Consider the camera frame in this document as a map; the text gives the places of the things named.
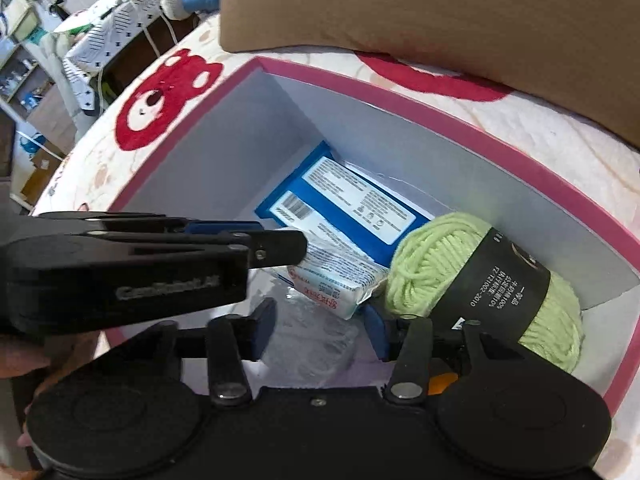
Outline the person's left hand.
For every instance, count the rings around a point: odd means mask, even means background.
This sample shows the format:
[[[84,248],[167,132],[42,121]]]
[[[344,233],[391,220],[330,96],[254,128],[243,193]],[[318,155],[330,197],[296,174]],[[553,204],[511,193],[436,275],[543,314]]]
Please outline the person's left hand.
[[[63,350],[48,356],[43,347],[28,342],[1,337],[1,459],[17,461],[17,449],[28,442],[18,429],[18,420],[10,380],[26,376],[36,370],[44,371],[43,383],[36,393],[52,386],[74,370],[94,359],[100,332],[64,338]]]

